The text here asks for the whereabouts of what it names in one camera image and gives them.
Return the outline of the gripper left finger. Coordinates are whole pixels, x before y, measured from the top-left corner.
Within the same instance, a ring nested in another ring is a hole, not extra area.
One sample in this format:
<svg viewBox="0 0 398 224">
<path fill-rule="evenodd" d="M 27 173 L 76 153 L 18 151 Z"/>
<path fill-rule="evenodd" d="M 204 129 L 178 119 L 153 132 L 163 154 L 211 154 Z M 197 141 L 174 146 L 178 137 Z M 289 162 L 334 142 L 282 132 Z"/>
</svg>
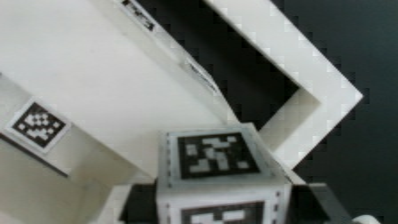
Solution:
<svg viewBox="0 0 398 224">
<path fill-rule="evenodd" d="M 115 185 L 112 187 L 103 206 L 87 224 L 124 224 L 119 218 L 128 201 L 131 187 L 131 184 Z"/>
</svg>

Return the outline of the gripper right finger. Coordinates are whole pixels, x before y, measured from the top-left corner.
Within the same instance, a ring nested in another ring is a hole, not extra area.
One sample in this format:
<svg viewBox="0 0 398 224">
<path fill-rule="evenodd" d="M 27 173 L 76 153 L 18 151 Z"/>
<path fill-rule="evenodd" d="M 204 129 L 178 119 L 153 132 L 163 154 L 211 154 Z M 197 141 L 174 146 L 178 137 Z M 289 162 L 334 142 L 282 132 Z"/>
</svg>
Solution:
<svg viewBox="0 0 398 224">
<path fill-rule="evenodd" d="M 352 217 L 329 186 L 323 183 L 309 185 L 309 190 L 320 203 L 323 217 L 316 224 L 368 224 L 368 216 Z"/>
</svg>

